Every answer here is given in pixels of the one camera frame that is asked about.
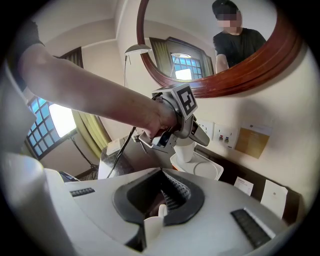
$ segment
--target mirror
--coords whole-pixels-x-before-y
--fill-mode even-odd
[[[257,52],[276,22],[276,7],[266,0],[149,0],[143,32],[159,71],[196,80]]]

